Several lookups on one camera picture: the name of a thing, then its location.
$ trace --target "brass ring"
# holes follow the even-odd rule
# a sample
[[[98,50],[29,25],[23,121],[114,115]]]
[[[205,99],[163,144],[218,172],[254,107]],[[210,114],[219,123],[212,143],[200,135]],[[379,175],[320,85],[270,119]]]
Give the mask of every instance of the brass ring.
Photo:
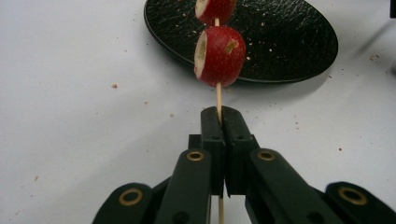
[[[276,156],[271,151],[261,150],[257,153],[257,157],[263,161],[273,161]]]
[[[190,161],[201,161],[204,159],[204,157],[204,153],[199,151],[192,151],[187,154],[187,159],[189,159]]]
[[[126,195],[128,195],[130,193],[137,194],[136,198],[132,199],[132,200],[127,200],[125,197],[126,197]],[[142,190],[140,190],[140,189],[127,189],[120,195],[119,203],[124,205],[124,206],[132,206],[132,205],[135,205],[137,203],[140,203],[140,201],[142,201],[142,199],[143,199]]]
[[[367,197],[363,193],[350,187],[340,187],[338,194],[342,199],[356,205],[365,205],[368,202]]]

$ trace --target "white fruit flesh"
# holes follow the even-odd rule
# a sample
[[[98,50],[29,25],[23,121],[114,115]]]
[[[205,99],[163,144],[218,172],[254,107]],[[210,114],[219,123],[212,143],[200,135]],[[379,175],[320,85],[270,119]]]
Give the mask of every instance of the white fruit flesh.
[[[198,39],[197,47],[194,53],[194,64],[195,64],[195,75],[200,78],[202,71],[205,67],[205,57],[206,57],[206,43],[207,43],[207,35],[205,32],[202,32],[201,36]]]
[[[207,2],[209,2],[210,0],[197,0],[197,3],[195,5],[195,15],[200,18],[202,16],[202,14],[205,11]]]

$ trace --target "white table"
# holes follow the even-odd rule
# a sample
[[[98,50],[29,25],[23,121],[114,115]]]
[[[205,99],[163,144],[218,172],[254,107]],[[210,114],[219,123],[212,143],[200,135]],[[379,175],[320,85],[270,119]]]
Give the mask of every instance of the white table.
[[[332,67],[295,84],[236,83],[223,103],[311,186],[351,182],[396,209],[389,1],[309,3],[337,33]],[[154,40],[144,4],[0,3],[0,223],[91,223],[112,190],[171,175],[200,133],[213,88]],[[243,201],[226,199],[226,223],[249,223]]]

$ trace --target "wooden skewer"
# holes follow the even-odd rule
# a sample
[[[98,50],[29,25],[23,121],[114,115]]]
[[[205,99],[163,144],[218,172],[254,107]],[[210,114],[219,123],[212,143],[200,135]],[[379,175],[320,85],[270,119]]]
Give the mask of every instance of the wooden skewer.
[[[219,18],[215,18],[215,26],[220,26]],[[221,83],[220,82],[216,84],[216,98],[217,98],[216,108],[218,110],[219,122],[221,125]],[[224,200],[222,195],[219,196],[219,224],[224,224]]]

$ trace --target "tabletop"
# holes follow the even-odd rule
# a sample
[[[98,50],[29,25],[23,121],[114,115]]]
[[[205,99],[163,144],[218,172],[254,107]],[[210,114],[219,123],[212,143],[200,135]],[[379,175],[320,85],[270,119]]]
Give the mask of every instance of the tabletop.
[[[389,1],[307,2],[337,34],[332,66],[292,84],[236,82],[223,104],[312,187],[350,182],[395,210]],[[151,36],[144,5],[0,3],[1,223],[91,223],[117,187],[171,175],[189,134],[200,133],[215,91]],[[249,223],[243,201],[225,199],[226,223]]]

